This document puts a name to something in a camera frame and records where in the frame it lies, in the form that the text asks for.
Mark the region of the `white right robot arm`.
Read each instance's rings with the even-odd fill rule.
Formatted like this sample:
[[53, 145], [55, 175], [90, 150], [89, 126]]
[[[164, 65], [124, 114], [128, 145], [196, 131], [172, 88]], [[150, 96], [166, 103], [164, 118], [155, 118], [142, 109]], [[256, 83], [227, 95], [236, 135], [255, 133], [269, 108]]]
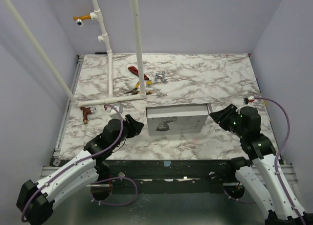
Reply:
[[261, 116], [256, 108], [229, 105], [210, 117], [223, 130], [240, 139], [243, 157], [231, 160], [225, 177], [239, 181], [260, 208], [266, 225], [311, 225], [313, 215], [307, 213], [293, 193], [278, 162], [271, 140], [261, 133]]

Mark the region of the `white hair clipper kit box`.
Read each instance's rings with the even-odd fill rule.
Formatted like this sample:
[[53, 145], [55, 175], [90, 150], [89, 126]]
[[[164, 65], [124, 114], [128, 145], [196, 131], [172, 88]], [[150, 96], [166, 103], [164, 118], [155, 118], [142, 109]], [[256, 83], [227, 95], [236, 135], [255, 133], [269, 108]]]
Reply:
[[148, 133], [150, 136], [200, 133], [211, 112], [210, 103], [147, 107]]

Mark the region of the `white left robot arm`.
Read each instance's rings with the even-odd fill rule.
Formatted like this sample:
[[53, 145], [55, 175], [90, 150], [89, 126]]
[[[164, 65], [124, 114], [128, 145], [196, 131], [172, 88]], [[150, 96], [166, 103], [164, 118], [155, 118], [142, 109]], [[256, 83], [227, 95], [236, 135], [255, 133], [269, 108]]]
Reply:
[[139, 135], [143, 127], [129, 114], [111, 119], [68, 163], [36, 182], [26, 181], [16, 203], [22, 213], [21, 221], [42, 225], [60, 203], [80, 188], [94, 182], [104, 183], [109, 176], [104, 161], [121, 141]]

